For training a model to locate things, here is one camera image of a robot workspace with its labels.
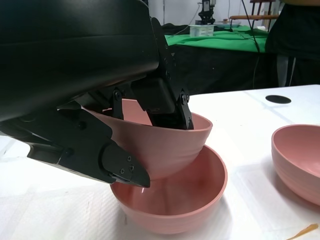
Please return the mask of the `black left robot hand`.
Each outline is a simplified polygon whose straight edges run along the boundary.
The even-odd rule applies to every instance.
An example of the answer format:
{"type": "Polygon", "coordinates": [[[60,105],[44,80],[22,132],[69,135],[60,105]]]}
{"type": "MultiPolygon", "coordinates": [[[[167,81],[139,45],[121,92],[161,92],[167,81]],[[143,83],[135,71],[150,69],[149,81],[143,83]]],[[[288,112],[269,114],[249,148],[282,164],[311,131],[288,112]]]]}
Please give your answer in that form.
{"type": "Polygon", "coordinates": [[[143,1],[1,1],[0,133],[29,145],[30,159],[149,187],[147,170],[91,114],[122,119],[127,82],[154,126],[193,129],[187,89],[143,1]]]}

